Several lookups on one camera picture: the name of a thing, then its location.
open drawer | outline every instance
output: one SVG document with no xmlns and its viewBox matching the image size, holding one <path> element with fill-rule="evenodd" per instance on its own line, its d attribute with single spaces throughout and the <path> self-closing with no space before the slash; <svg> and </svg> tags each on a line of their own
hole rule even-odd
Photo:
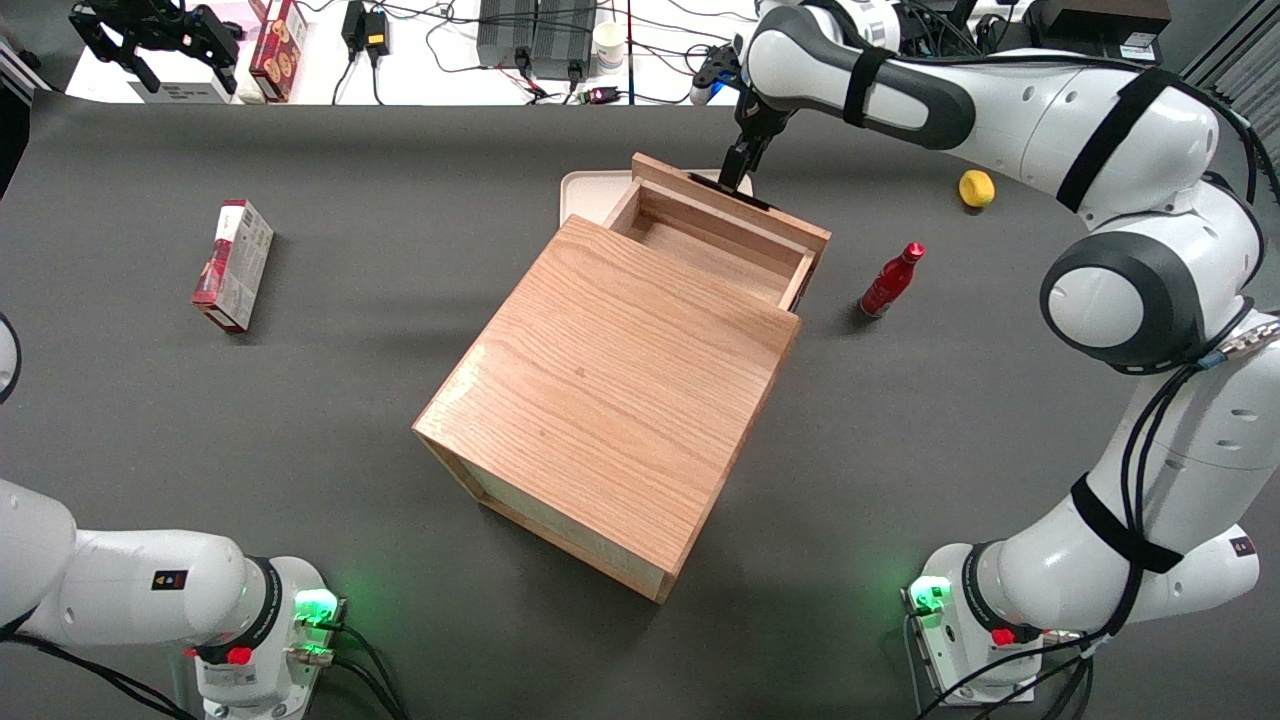
<svg viewBox="0 0 1280 720">
<path fill-rule="evenodd" d="M 609 229 L 791 310 L 831 233 L 636 154 Z"/>
</svg>

gray tabletop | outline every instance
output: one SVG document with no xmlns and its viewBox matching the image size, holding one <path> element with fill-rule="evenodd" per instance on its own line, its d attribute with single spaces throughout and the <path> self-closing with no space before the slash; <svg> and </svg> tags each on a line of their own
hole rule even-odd
<svg viewBox="0 0 1280 720">
<path fill-rule="evenodd" d="M 45 99 L 0 202 L 0 309 L 26 351 L 0 411 L 0 475 L 83 528 L 187 528 L 311 560 L 417 717 L 910 717 L 897 588 L 938 546 L 1048 510 L 1134 384 L 1039 316 L 1044 270 L 1083 233 L 1050 197 L 997 178 L 996 204 L 970 215 L 963 163 L 794 120 L 756 192 L 835 237 L 795 352 L 660 609 L 476 506 L 410 432 L 554 233 L 561 177 L 625 168 L 636 150 L 718 165 L 733 136 L 709 109 Z M 241 338 L 188 304 L 228 197 L 284 236 Z M 929 251 L 915 284 L 886 319 L 850 325 L 909 241 Z M 1271 715 L 1277 510 L 1271 488 L 1244 519 L 1258 587 L 1126 629 L 1100 656 L 1091 717 Z M 86 655 L 168 687 L 156 648 Z M 14 720 L 150 717 L 18 647 L 0 647 L 0 697 Z M 311 716 L 378 711 L 332 673 Z"/>
</svg>

gray device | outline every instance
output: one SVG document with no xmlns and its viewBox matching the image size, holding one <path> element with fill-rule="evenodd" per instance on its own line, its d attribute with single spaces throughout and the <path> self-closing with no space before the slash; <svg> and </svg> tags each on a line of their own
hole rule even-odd
<svg viewBox="0 0 1280 720">
<path fill-rule="evenodd" d="M 534 29 L 534 77 L 582 81 L 591 74 L 596 0 L 541 0 Z"/>
<path fill-rule="evenodd" d="M 489 68 L 520 68 L 534 49 L 538 0 L 480 0 L 476 54 Z"/>
</svg>

white cup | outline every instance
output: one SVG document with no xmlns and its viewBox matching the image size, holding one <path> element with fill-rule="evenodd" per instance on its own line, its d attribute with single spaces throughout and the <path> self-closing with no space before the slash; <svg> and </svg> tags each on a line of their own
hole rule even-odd
<svg viewBox="0 0 1280 720">
<path fill-rule="evenodd" d="M 627 28 L 622 23 L 603 22 L 591 31 L 595 40 L 595 61 L 602 72 L 616 73 L 626 59 Z"/>
</svg>

red box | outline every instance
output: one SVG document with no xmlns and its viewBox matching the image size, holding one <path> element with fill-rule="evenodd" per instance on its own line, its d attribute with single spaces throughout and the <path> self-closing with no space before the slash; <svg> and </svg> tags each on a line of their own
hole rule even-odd
<svg viewBox="0 0 1280 720">
<path fill-rule="evenodd" d="M 248 74 L 257 81 L 268 102 L 289 101 L 306 38 L 307 22 L 302 19 L 302 8 L 293 0 L 274 0 L 248 67 Z"/>
<path fill-rule="evenodd" d="M 248 200 L 223 202 L 214 252 L 200 272 L 191 304 L 229 333 L 247 331 L 274 238 L 271 225 Z"/>
</svg>

